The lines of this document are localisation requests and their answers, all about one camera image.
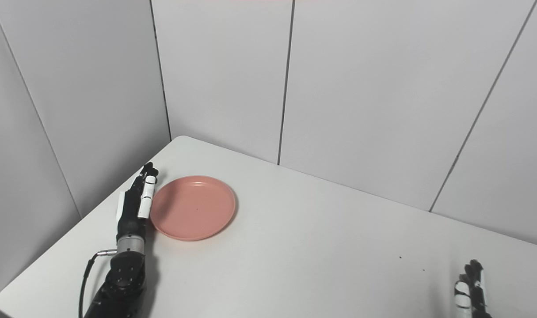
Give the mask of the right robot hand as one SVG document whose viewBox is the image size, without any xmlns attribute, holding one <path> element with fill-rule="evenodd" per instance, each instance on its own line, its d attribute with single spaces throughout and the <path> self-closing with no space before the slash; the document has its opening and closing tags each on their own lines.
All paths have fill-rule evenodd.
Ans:
<svg viewBox="0 0 537 318">
<path fill-rule="evenodd" d="M 486 278 L 482 264 L 472 259 L 454 284 L 456 318 L 491 318 L 486 298 Z"/>
</svg>

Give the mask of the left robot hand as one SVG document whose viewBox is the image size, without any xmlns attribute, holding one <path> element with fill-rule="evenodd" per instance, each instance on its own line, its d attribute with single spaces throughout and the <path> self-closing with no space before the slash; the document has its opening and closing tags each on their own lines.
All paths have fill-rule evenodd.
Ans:
<svg viewBox="0 0 537 318">
<path fill-rule="evenodd" d="M 131 187 L 119 201 L 121 215 L 117 222 L 117 242 L 125 237 L 140 237 L 146 240 L 149 219 L 159 171 L 152 162 L 143 165 Z"/>
</svg>

